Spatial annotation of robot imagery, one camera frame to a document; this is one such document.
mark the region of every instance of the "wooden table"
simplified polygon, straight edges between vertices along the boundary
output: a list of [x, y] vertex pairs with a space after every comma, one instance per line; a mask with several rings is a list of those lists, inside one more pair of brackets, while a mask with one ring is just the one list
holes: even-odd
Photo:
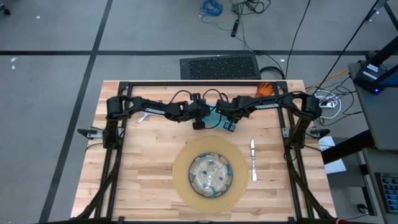
[[[289, 91], [305, 91], [301, 80], [288, 80], [287, 84]], [[93, 126], [105, 127], [106, 100], [117, 94], [118, 85], [119, 81], [104, 81]], [[162, 86], [135, 86], [132, 95], [162, 100], [166, 103], [179, 90], [203, 94], [210, 88], [226, 93], [229, 99], [237, 95], [254, 96], [256, 92], [254, 86], [162, 84]], [[217, 93], [211, 91], [206, 95], [206, 100], [215, 103], [218, 97]], [[175, 98], [175, 101], [182, 100], [190, 101], [188, 94], [181, 93]], [[233, 133], [224, 129], [194, 131], [191, 122], [178, 124], [160, 116], [150, 116], [144, 122], [137, 123], [141, 115], [142, 113], [136, 113], [127, 122], [113, 219], [125, 216], [126, 220], [286, 221], [287, 217], [295, 216], [276, 109], [253, 112], [249, 119], [243, 118], [238, 123]], [[186, 142], [204, 135], [223, 136], [237, 145], [247, 160], [249, 171], [251, 170], [249, 142], [251, 139], [256, 140], [258, 181], [249, 180], [242, 199], [229, 210], [216, 214], [198, 212], [186, 205], [177, 195], [172, 178], [172, 167], [178, 152]], [[89, 145], [98, 142], [101, 140], [90, 141]], [[306, 144], [318, 147], [317, 141], [313, 139], [307, 139]], [[72, 217], [82, 212], [97, 192], [105, 153], [106, 150], [102, 145], [87, 150]], [[302, 149], [302, 155], [310, 190], [331, 215], [335, 216], [321, 154], [316, 150], [305, 148]], [[301, 190], [299, 194], [301, 208], [306, 216]], [[105, 214], [107, 201], [105, 196], [102, 216]]]

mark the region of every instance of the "orange object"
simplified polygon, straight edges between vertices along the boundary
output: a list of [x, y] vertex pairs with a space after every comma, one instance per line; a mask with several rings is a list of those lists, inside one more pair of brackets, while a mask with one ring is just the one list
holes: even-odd
[[272, 84], [264, 82], [257, 86], [256, 97], [271, 96], [274, 94], [274, 87]]

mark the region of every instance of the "white paper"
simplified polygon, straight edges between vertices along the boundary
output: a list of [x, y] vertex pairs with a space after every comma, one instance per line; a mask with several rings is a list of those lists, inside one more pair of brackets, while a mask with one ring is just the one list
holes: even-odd
[[[319, 139], [319, 149], [324, 151], [329, 149], [330, 147], [335, 146], [335, 142], [331, 136], [325, 136]], [[347, 170], [344, 162], [339, 159], [337, 161], [331, 162], [325, 165], [325, 170], [327, 174], [333, 174], [337, 172], [344, 172]]]

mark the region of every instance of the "white cable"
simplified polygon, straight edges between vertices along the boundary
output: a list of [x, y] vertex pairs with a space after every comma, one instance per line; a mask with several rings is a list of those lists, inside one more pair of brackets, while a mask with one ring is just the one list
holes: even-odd
[[[318, 96], [318, 95], [316, 94], [316, 92], [319, 92], [319, 91], [328, 93], [328, 95], [331, 95], [331, 96]], [[335, 113], [335, 115], [333, 115], [333, 116], [331, 116], [331, 117], [326, 117], [326, 116], [320, 116], [320, 117], [323, 118], [323, 119], [333, 119], [333, 118], [337, 117], [337, 115], [340, 113], [341, 108], [342, 108], [340, 98], [339, 98], [338, 96], [336, 96], [334, 93], [330, 92], [330, 91], [326, 91], [326, 90], [317, 90], [316, 92], [315, 92], [314, 96], [320, 100], [319, 105], [321, 105], [322, 102], [324, 102], [324, 101], [328, 101], [328, 102], [333, 102], [333, 103], [339, 102], [339, 106], [340, 106], [340, 107], [338, 108], [337, 113]]]

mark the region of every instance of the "silver knife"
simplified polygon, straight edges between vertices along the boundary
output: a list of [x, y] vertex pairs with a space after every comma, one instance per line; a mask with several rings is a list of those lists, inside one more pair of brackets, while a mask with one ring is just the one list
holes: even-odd
[[250, 142], [250, 156], [251, 156], [251, 180], [253, 182], [257, 181], [257, 172], [256, 172], [256, 148], [254, 147], [254, 139]]

